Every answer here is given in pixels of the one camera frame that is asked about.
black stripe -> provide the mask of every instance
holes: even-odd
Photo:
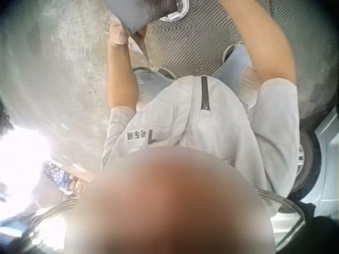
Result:
[[[211,111],[207,77],[201,77],[201,110]]]

bright light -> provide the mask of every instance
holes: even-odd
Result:
[[[36,242],[41,242],[54,250],[64,248],[67,222],[62,216],[56,216],[41,222],[36,228]]]
[[[1,204],[0,220],[15,216],[30,204],[42,165],[49,159],[49,144],[38,131],[15,128],[0,140],[0,182],[11,195]]]
[[[37,216],[41,215],[41,214],[44,214],[45,212],[47,212],[48,210],[50,210],[53,206],[51,207],[46,207],[46,208],[40,208],[35,214]]]
[[[0,228],[0,233],[2,234],[7,234],[10,235],[12,237],[21,237],[22,236],[22,232],[20,230],[17,229],[10,229],[10,228]]]

dark object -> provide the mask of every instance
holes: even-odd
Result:
[[[138,32],[151,22],[178,10],[176,0],[106,0],[106,5],[135,40],[147,61],[145,42]]]

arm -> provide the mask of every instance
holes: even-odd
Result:
[[[114,21],[110,26],[108,43],[108,100],[111,117],[104,145],[102,169],[109,165],[117,139],[134,117],[138,99],[139,88],[130,61],[128,35],[120,22]]]
[[[263,81],[273,78],[296,83],[296,71],[289,43],[279,26],[256,0],[220,0],[236,24]]]
[[[128,38],[120,22],[111,24],[108,45],[108,99],[111,108],[126,106],[136,111],[139,88],[130,60]]]

shirt sleeve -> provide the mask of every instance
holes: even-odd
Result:
[[[282,78],[266,81],[259,93],[251,121],[274,192],[287,197],[297,176],[299,110],[297,87]]]
[[[136,112],[134,110],[126,106],[118,106],[111,110],[111,117],[107,130],[107,139],[105,141],[104,153],[101,163],[102,170],[107,167],[117,139],[124,132],[135,114]]]

